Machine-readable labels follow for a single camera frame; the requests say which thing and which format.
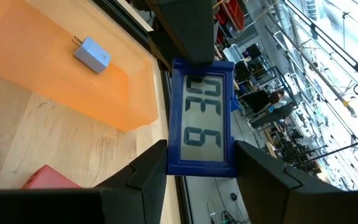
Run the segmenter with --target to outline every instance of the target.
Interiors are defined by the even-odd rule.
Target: cable
[[[236,212],[237,212],[237,218],[238,218],[238,219],[240,219],[240,213],[239,213],[239,210],[238,210],[238,209],[236,209]]]
[[[219,190],[219,187],[218,187],[218,182],[216,181],[216,177],[214,177],[214,180],[215,180],[216,188],[217,188],[217,190],[218,190],[219,197],[221,198],[221,201],[222,201],[223,207],[224,207],[224,209],[225,209],[225,210],[227,210],[227,208],[226,208],[226,206],[225,206],[225,204],[224,204],[224,202],[223,202],[223,198],[222,198],[222,195],[221,195],[221,190]]]
[[[221,201],[222,201],[222,204],[223,204],[223,207],[224,207],[224,210],[221,212],[221,220],[222,220],[222,223],[223,223],[223,224],[246,224],[246,223],[248,223],[248,222],[249,222],[249,218],[244,219],[244,217],[242,216],[242,213],[241,213],[241,211],[240,211],[240,208],[239,208],[238,204],[236,204],[236,205],[237,205],[237,209],[238,209],[238,211],[240,212],[241,218],[243,219],[243,221],[237,221],[237,220],[235,220],[234,217],[227,211],[226,205],[224,204],[224,201],[223,201],[223,197],[222,197],[221,191],[220,191],[219,186],[218,186],[218,182],[216,181],[216,178],[215,178],[215,177],[214,177],[214,180],[215,180],[216,188],[217,188],[218,193],[219,193],[219,197],[221,198]]]
[[[211,212],[211,210],[209,209],[209,205],[208,202],[212,202],[212,206],[214,208],[214,212]],[[214,218],[212,216],[215,216],[216,214],[216,209],[215,209],[215,203],[211,200],[208,199],[208,201],[206,202],[206,209],[208,210],[208,215],[211,218],[211,223],[215,223],[216,220],[214,220]]]
[[[239,187],[239,184],[236,181],[236,196],[237,197],[239,196],[239,193],[240,193],[240,187]]]
[[[259,18],[261,18],[264,14],[266,14],[269,10],[270,10],[270,7],[274,6],[275,4],[277,4],[278,1],[276,0],[271,6],[269,6],[267,9],[265,9],[265,11],[263,11],[259,16],[257,16],[254,21],[258,20]]]
[[[242,216],[242,212],[241,212],[241,210],[240,210],[239,203],[238,203],[237,201],[235,201],[234,203],[236,204],[237,211],[240,213],[241,220],[242,220],[242,221],[245,221],[244,217]]]

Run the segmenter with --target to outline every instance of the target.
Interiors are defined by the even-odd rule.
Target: orange tray
[[[111,54],[103,73],[73,56],[74,35]],[[122,131],[158,116],[152,57],[89,1],[0,0],[0,77]]]

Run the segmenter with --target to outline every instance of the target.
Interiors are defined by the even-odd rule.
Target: black plastic part
[[[93,189],[0,190],[0,223],[160,223],[167,141]]]
[[[146,0],[150,9],[190,63],[214,60],[214,24],[211,0]]]
[[[358,223],[358,192],[343,192],[236,141],[237,183],[252,224]]]
[[[160,59],[169,72],[172,72],[172,60],[175,57],[183,57],[183,54],[166,32],[152,31],[148,35],[151,53]]]
[[[117,0],[93,0],[104,12],[114,19],[129,35],[150,52],[147,31],[134,19]]]
[[[236,195],[236,193],[230,193],[230,198],[231,198],[231,200],[232,201],[236,201],[237,200],[237,195]]]

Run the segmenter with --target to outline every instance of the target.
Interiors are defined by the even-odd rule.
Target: floor
[[[246,141],[255,147],[263,147],[267,139],[250,128],[246,118],[234,111],[232,135],[236,140]],[[187,177],[190,204],[195,223],[210,223],[210,213],[215,223],[221,223],[221,212],[227,210],[237,221],[248,218],[247,210],[239,193],[236,179],[212,177]],[[236,202],[230,194],[238,195]]]
[[[28,2],[49,11],[54,10],[53,4],[83,4],[83,7],[91,7],[89,10],[97,10],[90,0],[53,0],[53,4],[52,1],[48,4],[38,0]],[[106,21],[109,17],[98,11],[93,18]],[[104,25],[117,26],[113,21]],[[112,32],[122,39],[128,38],[119,27],[109,27],[108,33]],[[0,78],[0,189],[19,189],[45,164],[81,187],[93,187],[158,140],[166,139],[168,125],[156,61],[153,75],[158,119],[126,133]],[[180,223],[174,177],[167,179],[161,223]]]

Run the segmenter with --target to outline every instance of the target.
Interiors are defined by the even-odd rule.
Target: desk
[[[266,147],[267,147],[270,155],[277,159],[276,153],[274,152],[276,150],[276,148],[273,146],[273,144],[270,142],[266,142]]]
[[[274,126],[277,128],[277,131],[280,133],[283,133],[283,128],[279,125],[277,125],[277,122],[273,122]]]
[[[41,11],[59,8],[59,4],[77,4],[76,0],[27,2]],[[98,10],[93,16],[108,17],[90,0],[79,4]],[[108,32],[131,39],[114,21],[106,25]],[[137,42],[134,45],[142,50]],[[81,187],[93,187],[159,139],[167,139],[162,81],[157,62],[152,60],[158,120],[128,133],[0,78],[0,189],[20,188],[44,164]],[[175,179],[171,176],[167,179],[161,223],[180,223]]]
[[[245,80],[245,81],[238,83],[238,85],[243,85],[243,84],[247,85],[253,93],[258,91],[258,88],[250,80]]]

